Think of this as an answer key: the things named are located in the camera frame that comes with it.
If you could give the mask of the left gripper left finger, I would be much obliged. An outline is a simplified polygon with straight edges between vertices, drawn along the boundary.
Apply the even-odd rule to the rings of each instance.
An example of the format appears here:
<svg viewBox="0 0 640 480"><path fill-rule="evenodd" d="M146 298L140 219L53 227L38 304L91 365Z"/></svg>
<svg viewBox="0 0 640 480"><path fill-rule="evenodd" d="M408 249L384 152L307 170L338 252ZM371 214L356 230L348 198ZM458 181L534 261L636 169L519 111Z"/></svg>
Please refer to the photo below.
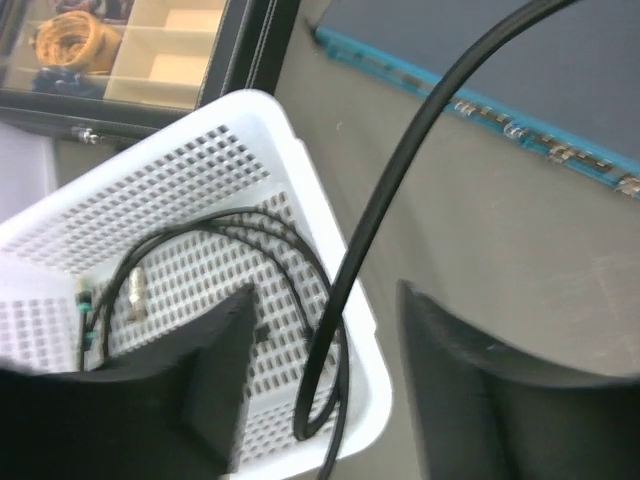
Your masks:
<svg viewBox="0 0 640 480"><path fill-rule="evenodd" d="M1 366L5 479L217 479L237 462L255 288L92 371Z"/></svg>

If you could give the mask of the dark blue network switch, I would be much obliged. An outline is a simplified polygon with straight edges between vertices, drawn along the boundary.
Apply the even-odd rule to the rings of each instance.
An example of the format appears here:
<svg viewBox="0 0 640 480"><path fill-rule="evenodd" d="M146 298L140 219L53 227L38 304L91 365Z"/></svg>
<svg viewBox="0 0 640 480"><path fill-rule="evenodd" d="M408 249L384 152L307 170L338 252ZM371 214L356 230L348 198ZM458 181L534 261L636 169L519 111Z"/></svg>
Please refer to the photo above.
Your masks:
<svg viewBox="0 0 640 480"><path fill-rule="evenodd" d="M417 96L515 1L334 1L312 30L329 57ZM613 189L639 178L639 5L578 1L500 47L450 112Z"/></svg>

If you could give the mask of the silver SFP module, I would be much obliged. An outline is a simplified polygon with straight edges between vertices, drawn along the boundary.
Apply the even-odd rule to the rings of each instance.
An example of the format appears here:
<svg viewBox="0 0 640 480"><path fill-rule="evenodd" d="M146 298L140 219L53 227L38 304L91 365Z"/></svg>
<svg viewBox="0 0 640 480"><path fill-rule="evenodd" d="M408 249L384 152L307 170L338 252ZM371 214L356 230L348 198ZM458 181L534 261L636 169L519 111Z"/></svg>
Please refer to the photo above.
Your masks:
<svg viewBox="0 0 640 480"><path fill-rule="evenodd" d="M144 321L147 316L147 285L144 268L134 267L128 277L128 301L130 322Z"/></svg>

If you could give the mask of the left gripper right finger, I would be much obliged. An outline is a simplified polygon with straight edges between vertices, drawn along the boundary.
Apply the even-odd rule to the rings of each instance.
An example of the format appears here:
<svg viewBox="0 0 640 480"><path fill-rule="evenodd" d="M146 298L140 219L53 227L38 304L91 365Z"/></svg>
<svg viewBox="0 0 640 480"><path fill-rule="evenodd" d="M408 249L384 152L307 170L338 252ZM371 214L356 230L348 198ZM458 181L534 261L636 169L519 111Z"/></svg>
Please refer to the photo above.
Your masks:
<svg viewBox="0 0 640 480"><path fill-rule="evenodd" d="M635 479L639 379L551 362L397 286L404 371L429 479Z"/></svg>

